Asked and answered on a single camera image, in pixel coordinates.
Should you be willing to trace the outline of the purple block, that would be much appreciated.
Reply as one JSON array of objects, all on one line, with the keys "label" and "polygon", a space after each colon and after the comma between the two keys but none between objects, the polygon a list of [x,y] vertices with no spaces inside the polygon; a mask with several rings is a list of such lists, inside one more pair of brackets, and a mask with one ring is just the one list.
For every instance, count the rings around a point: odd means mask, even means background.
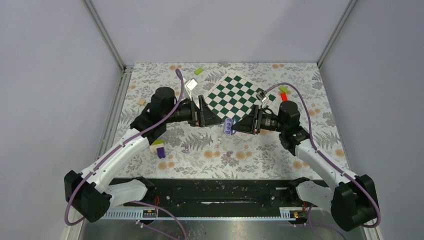
[{"label": "purple block", "polygon": [[166,150],[164,147],[158,147],[156,153],[159,159],[164,159],[166,157]]}]

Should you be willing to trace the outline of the right aluminium frame post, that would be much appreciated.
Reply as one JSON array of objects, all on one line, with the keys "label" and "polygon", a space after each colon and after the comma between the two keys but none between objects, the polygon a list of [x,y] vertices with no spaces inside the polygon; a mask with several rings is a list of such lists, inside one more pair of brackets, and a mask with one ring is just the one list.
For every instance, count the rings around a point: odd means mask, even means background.
[{"label": "right aluminium frame post", "polygon": [[333,32],[331,33],[322,53],[320,54],[320,57],[318,58],[316,64],[317,67],[320,69],[323,64],[326,61],[326,58],[328,54],[330,53],[333,45],[335,44],[336,40],[338,39],[338,36],[340,35],[341,31],[343,30],[346,22],[348,21],[352,11],[354,10],[355,6],[357,5],[358,0],[350,0],[344,9],[339,21],[337,22]]}]

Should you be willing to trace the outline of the small wooden cube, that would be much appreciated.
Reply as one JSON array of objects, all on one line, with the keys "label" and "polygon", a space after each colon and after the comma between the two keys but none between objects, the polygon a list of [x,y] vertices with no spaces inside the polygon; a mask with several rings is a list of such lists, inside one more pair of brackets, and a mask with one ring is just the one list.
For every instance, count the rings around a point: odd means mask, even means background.
[{"label": "small wooden cube", "polygon": [[144,106],[146,104],[146,100],[144,98],[141,98],[137,102],[140,106]]}]

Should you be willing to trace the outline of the floral patterned table mat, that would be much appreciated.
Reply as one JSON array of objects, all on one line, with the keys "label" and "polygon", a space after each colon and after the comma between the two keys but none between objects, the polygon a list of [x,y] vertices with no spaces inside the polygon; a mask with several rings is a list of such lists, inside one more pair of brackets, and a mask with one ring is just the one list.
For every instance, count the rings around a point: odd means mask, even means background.
[{"label": "floral patterned table mat", "polygon": [[[195,75],[194,71],[203,68]],[[175,70],[184,77],[204,80],[212,73],[238,72],[268,89],[276,84],[292,84],[287,93],[301,112],[301,125],[312,127],[314,142],[322,152],[343,167],[348,161],[336,121],[316,63],[137,63],[133,67],[114,140],[118,142],[130,123],[141,114],[159,87],[171,87],[180,94],[180,81]],[[198,91],[192,94],[196,98]],[[139,105],[145,99],[145,105]],[[276,132],[262,130],[258,135],[236,133],[226,135],[221,125],[191,127],[186,122],[172,123],[161,136],[166,157],[159,159],[149,149],[136,155],[118,173],[120,178],[181,179],[296,179],[317,180],[319,175],[304,161],[285,150]]]}]

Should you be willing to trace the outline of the green white chessboard mat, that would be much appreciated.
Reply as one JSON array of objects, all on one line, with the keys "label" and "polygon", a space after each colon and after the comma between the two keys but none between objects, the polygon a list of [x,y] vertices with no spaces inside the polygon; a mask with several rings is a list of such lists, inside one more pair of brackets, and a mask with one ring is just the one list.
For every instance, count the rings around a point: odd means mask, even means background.
[{"label": "green white chessboard mat", "polygon": [[196,87],[208,108],[222,120],[239,122],[254,105],[261,105],[257,93],[266,88],[236,71],[212,73]]}]

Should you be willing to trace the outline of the lime green block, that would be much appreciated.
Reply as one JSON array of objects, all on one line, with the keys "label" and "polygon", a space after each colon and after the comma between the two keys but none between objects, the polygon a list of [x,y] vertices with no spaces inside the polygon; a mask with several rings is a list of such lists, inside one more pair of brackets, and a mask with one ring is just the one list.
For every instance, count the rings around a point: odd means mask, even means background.
[{"label": "lime green block", "polygon": [[199,74],[201,74],[202,72],[203,72],[204,70],[203,70],[203,68],[202,67],[199,67],[199,68],[197,68],[193,73],[196,75],[196,76],[198,76]]},{"label": "lime green block", "polygon": [[289,89],[287,87],[285,87],[284,85],[280,85],[278,87],[278,89],[279,89],[280,92],[285,93],[285,94],[290,92]]}]

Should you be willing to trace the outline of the aluminium frame post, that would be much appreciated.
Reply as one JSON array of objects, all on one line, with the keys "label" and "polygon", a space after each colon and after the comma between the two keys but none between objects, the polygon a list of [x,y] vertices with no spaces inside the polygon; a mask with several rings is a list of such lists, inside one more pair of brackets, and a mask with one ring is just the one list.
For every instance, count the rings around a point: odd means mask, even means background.
[{"label": "aluminium frame post", "polygon": [[317,67],[320,69],[323,64],[326,61],[326,58],[328,54],[330,53],[333,45],[335,44],[336,40],[338,39],[338,36],[340,35],[341,31],[343,30],[346,22],[348,21],[352,11],[354,10],[355,6],[357,5],[358,0],[350,0],[344,9],[339,21],[337,22],[333,32],[331,33],[322,53],[320,54],[320,57],[318,58],[316,64]]},{"label": "aluminium frame post", "polygon": [[110,37],[95,5],[94,2],[92,0],[82,0],[81,1],[87,12],[88,15],[91,17],[95,27],[97,28],[97,30],[99,31],[99,34],[101,36],[101,38],[103,39],[106,47],[108,48],[112,58],[114,59],[115,63],[117,64],[118,68],[121,71],[125,71],[126,70],[126,64],[124,63],[122,57],[119,54],[118,49],[116,48],[112,38]]}]

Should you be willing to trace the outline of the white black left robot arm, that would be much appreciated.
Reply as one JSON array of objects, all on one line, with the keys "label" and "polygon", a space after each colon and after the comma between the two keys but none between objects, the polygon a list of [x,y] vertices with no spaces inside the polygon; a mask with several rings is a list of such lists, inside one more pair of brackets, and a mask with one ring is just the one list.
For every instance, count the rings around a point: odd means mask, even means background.
[{"label": "white black left robot arm", "polygon": [[111,181],[131,159],[165,133],[168,123],[179,122],[187,122],[192,127],[208,127],[223,121],[212,112],[203,96],[200,95],[195,104],[193,100],[176,97],[170,87],[159,87],[119,142],[81,172],[71,170],[65,175],[65,223],[76,225],[69,220],[70,209],[93,223],[111,207],[132,201],[139,201],[144,206],[152,204],[155,192],[139,178],[114,185]]}]

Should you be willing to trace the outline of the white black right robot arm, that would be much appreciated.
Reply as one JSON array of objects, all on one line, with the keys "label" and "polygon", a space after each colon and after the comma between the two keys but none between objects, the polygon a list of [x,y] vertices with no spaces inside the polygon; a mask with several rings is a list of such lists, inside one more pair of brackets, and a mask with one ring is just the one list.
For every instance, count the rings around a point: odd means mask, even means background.
[{"label": "white black right robot arm", "polygon": [[278,114],[267,113],[254,105],[240,121],[226,118],[223,131],[252,135],[261,130],[278,132],[282,147],[307,163],[326,183],[323,187],[305,177],[295,180],[286,193],[291,205],[314,204],[331,213],[336,224],[347,232],[360,226],[368,227],[371,220],[378,223],[381,213],[374,181],[366,174],[359,176],[330,160],[301,126],[300,116],[297,104],[292,101],[281,102]]}]

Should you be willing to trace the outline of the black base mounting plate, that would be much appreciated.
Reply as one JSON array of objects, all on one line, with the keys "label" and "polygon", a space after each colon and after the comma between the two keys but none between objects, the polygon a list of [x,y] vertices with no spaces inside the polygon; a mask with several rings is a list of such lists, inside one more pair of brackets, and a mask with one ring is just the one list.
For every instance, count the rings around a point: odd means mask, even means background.
[{"label": "black base mounting plate", "polygon": [[178,218],[272,218],[280,210],[299,209],[297,179],[160,179],[143,178],[142,202],[157,205]]}]

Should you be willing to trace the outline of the lime green block right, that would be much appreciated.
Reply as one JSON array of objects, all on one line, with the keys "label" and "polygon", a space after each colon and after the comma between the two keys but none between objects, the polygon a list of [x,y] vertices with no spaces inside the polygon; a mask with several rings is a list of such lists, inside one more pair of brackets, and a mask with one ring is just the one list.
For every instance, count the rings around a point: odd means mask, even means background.
[{"label": "lime green block right", "polygon": [[279,89],[280,92],[285,93],[285,94],[290,92],[289,89],[287,87],[285,87],[284,85],[280,85],[278,87],[278,89]]}]

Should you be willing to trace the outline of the lime green block far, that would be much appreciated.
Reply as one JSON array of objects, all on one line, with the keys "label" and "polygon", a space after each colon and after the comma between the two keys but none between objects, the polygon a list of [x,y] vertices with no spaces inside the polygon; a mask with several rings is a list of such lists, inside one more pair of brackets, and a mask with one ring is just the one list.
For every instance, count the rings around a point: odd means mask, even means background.
[{"label": "lime green block far", "polygon": [[203,72],[204,70],[203,70],[203,68],[202,67],[199,67],[199,68],[197,68],[193,73],[196,75],[196,76],[198,76],[199,74],[201,74],[202,72]]}]

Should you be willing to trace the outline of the red block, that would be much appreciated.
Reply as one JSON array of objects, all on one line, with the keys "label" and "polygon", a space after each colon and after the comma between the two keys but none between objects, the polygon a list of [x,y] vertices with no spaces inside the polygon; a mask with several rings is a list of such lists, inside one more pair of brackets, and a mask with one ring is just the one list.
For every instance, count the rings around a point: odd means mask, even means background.
[{"label": "red block", "polygon": [[287,97],[287,94],[286,94],[285,92],[282,92],[282,93],[280,94],[280,97],[281,97],[281,100],[282,100],[283,102],[288,101],[288,97]]}]

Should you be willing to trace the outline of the left aluminium frame post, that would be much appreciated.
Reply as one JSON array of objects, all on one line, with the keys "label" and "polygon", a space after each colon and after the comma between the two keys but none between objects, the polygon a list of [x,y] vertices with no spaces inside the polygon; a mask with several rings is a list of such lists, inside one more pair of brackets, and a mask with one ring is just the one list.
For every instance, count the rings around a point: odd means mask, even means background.
[{"label": "left aluminium frame post", "polygon": [[95,27],[97,28],[97,30],[99,31],[99,34],[101,36],[101,38],[103,39],[106,47],[108,48],[112,58],[114,59],[115,63],[117,64],[118,68],[121,71],[125,71],[126,70],[126,64],[124,63],[122,57],[119,54],[118,49],[116,48],[112,38],[110,37],[95,5],[94,2],[92,0],[82,0],[81,1],[87,12],[88,15],[91,17]]}]

